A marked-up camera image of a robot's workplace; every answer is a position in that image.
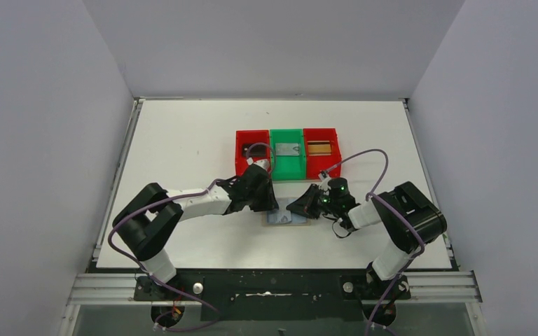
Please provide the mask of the beige card holder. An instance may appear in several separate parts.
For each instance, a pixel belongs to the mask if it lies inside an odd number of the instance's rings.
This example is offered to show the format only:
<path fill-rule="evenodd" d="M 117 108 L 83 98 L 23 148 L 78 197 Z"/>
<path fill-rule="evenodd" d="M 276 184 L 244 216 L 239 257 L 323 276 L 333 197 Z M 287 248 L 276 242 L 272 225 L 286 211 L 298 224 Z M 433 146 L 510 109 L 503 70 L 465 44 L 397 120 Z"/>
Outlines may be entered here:
<path fill-rule="evenodd" d="M 287 210 L 267 211 L 263 217 L 263 226 L 292 227 L 310 225 L 310 219 L 299 216 Z"/>

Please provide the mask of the silver credit card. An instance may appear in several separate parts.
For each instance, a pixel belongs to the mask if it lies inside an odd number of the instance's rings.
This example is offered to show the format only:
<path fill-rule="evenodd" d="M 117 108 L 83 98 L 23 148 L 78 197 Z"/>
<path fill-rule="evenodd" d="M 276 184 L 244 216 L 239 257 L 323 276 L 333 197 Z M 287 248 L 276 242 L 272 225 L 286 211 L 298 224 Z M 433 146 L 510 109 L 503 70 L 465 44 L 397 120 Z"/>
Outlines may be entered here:
<path fill-rule="evenodd" d="M 275 153 L 277 156 L 299 156 L 301 145 L 299 143 L 276 143 Z"/>

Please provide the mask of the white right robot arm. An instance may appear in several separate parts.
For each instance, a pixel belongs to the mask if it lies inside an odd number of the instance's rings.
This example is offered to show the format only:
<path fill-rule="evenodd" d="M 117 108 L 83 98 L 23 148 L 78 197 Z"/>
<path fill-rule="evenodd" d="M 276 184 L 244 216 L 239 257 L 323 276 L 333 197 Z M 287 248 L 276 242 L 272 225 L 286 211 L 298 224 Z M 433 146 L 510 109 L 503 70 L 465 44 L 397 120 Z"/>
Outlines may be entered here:
<path fill-rule="evenodd" d="M 390 294 L 395 276 L 447 229 L 441 211 L 410 181 L 390 192 L 370 192 L 360 203 L 352 196 L 346 178 L 327 178 L 320 184 L 311 184 L 287 205 L 287 211 L 309 219 L 327 217 L 348 234 L 383 225 L 387 245 L 366 268 L 366 290 L 377 299 Z"/>

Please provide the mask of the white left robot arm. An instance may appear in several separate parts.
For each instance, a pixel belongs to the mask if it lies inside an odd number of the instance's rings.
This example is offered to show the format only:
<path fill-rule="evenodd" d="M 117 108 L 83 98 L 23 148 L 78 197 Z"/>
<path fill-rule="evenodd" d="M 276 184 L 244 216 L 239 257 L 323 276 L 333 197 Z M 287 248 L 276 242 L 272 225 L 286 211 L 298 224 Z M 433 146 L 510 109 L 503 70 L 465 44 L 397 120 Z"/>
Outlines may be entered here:
<path fill-rule="evenodd" d="M 244 173 L 215 179 L 203 189 L 180 191 L 170 196 L 158 183 L 147 184 L 114 218 L 109 246 L 119 252 L 113 238 L 119 236 L 135 261 L 150 277 L 151 288 L 163 299 L 179 290 L 177 269 L 165 245 L 176 226 L 203 216 L 225 216 L 249 208 L 253 212 L 278 209 L 267 159 L 249 161 Z"/>

